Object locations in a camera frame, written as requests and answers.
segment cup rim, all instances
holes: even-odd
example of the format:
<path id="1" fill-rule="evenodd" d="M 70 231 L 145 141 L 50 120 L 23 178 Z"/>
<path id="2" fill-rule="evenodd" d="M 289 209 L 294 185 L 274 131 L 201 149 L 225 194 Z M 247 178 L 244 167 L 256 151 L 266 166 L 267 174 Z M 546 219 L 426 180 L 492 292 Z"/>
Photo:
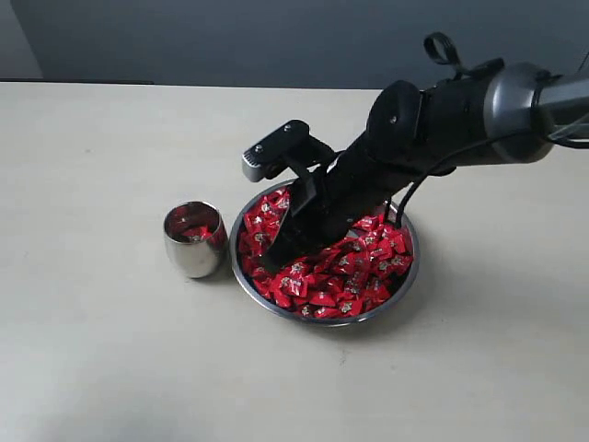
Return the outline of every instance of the cup rim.
<path id="1" fill-rule="evenodd" d="M 170 217 L 170 215 L 172 215 L 172 213 L 176 209 L 179 209 L 180 207 L 182 207 L 184 205 L 194 204 L 194 203 L 204 204 L 204 205 L 210 207 L 211 209 L 213 209 L 217 213 L 217 216 L 219 218 L 219 221 L 217 222 L 216 228 L 214 229 L 214 231 L 211 234 L 211 236 L 209 238 L 207 238 L 207 239 L 199 239 L 198 241 L 192 241 L 192 242 L 180 242 L 180 241 L 177 241 L 177 240 L 173 239 L 169 235 L 169 233 L 168 233 L 168 231 L 166 229 L 167 219 Z M 202 244 L 203 242 L 206 242 L 210 238 L 212 238 L 213 236 L 215 236 L 217 234 L 217 232 L 219 231 L 219 229 L 221 228 L 222 225 L 223 225 L 223 218 L 221 217 L 221 212 L 219 212 L 219 209 L 217 209 L 214 205 L 212 205 L 211 203 L 207 203 L 206 201 L 200 201 L 200 200 L 187 201 L 185 203 L 178 204 L 176 207 L 173 207 L 172 209 L 169 210 L 169 212 L 167 212 L 166 216 L 164 217 L 164 235 L 166 235 L 166 238 L 169 239 L 170 241 L 172 241 L 174 244 L 179 244 L 179 245 L 183 245 L 183 246 L 190 246 L 190 245 L 194 245 L 194 244 Z"/>

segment beige table surface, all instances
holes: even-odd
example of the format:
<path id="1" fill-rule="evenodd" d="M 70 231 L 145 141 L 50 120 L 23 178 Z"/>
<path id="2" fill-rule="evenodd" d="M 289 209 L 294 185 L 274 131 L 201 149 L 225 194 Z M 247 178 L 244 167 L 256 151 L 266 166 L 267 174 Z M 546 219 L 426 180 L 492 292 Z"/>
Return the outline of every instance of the beige table surface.
<path id="1" fill-rule="evenodd" d="M 291 119 L 344 148 L 375 91 L 0 84 L 0 440 L 587 440 L 589 156 L 431 179 L 380 319 L 275 317 L 180 276 L 163 216 L 230 227 L 240 155 Z"/>

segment gray wall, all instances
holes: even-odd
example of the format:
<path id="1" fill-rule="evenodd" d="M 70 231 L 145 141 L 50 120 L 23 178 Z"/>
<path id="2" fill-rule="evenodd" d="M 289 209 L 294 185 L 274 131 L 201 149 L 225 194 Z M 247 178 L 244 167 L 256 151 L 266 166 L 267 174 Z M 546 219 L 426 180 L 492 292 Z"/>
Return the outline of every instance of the gray wall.
<path id="1" fill-rule="evenodd" d="M 48 78 L 276 87 L 420 86 L 448 71 L 423 36 L 466 64 L 495 56 L 570 72 L 589 45 L 588 0 L 13 0 Z"/>
<path id="2" fill-rule="evenodd" d="M 40 77 L 39 65 L 10 0 L 0 0 L 0 79 Z"/>

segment metal cup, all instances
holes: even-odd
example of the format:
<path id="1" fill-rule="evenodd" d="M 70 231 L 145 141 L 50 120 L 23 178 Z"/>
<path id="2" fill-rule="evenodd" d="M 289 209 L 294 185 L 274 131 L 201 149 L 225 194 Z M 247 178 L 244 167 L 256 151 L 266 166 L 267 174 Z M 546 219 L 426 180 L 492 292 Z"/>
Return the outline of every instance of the metal cup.
<path id="1" fill-rule="evenodd" d="M 188 239 L 181 232 L 207 226 L 213 234 L 207 239 Z M 164 220 L 166 252 L 170 260 L 190 278 L 213 273 L 223 261 L 227 234 L 221 214 L 208 203 L 194 201 L 173 208 Z"/>

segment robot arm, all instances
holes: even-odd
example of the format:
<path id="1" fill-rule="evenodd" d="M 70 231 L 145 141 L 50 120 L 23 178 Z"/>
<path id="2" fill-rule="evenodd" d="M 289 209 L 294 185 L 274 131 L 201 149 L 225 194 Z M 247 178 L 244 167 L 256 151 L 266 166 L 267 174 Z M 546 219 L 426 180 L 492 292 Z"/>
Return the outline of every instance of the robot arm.
<path id="1" fill-rule="evenodd" d="M 271 179 L 286 168 L 298 175 L 279 233 L 261 257 L 269 270 L 343 238 L 359 218 L 427 175 L 531 163 L 554 144 L 589 147 L 589 71 L 552 76 L 533 64 L 505 66 L 502 59 L 468 70 L 439 32 L 424 47 L 436 63 L 454 67 L 454 78 L 426 90 L 406 81 L 384 89 L 365 131 L 345 151 L 334 153 L 300 121 L 246 151 L 250 180 Z"/>

